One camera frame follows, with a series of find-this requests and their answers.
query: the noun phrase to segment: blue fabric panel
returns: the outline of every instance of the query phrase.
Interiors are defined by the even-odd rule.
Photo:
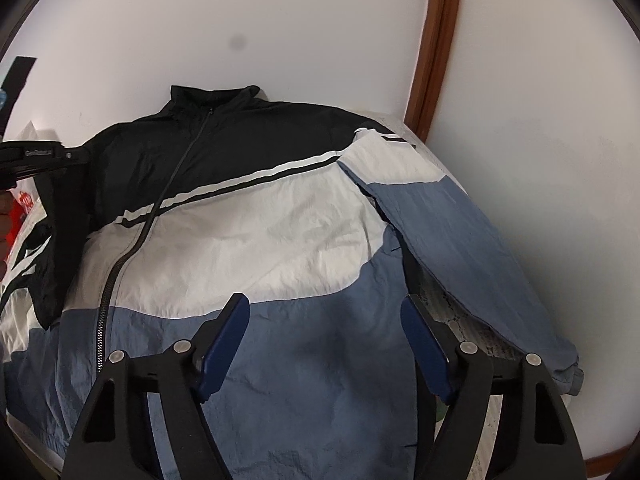
[[[392,229],[345,290],[251,306],[222,389],[204,404],[235,479],[408,480],[415,460],[414,357],[400,324],[407,294]],[[117,308],[108,352],[159,352],[210,316],[161,319]],[[161,465],[175,478],[160,406]]]
[[[94,382],[96,320],[97,310],[65,312],[4,364],[9,413],[61,457]]]
[[[575,346],[550,317],[500,233],[448,177],[439,182],[364,184],[421,266],[476,319],[523,352],[535,352],[561,393],[577,394]]]

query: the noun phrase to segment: white wall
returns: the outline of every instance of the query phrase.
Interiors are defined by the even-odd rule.
[[[29,120],[69,146],[157,112],[171,84],[262,86],[272,100],[401,117],[426,0],[41,0],[0,63],[38,60],[6,137]]]
[[[462,0],[428,146],[578,346],[585,456],[640,430],[640,43],[611,0]]]

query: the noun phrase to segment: black strap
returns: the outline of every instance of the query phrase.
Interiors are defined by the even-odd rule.
[[[20,92],[22,92],[24,85],[27,83],[27,77],[35,62],[36,58],[34,57],[16,57],[4,78],[2,90],[6,92],[6,102],[4,107],[0,109],[0,136],[4,136],[11,112],[18,97],[20,97]]]

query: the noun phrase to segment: blue object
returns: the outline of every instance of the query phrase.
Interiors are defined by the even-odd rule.
[[[429,391],[450,405],[455,391],[449,381],[449,362],[411,298],[402,300],[400,322]]]
[[[242,296],[202,359],[202,380],[196,391],[200,402],[220,390],[242,336],[249,325],[249,300]]]

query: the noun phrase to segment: jacket sleeve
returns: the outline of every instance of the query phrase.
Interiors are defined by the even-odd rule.
[[[544,360],[561,393],[582,383],[575,346],[488,218],[436,165],[399,136],[361,130],[338,163],[377,202],[420,266],[472,317]]]

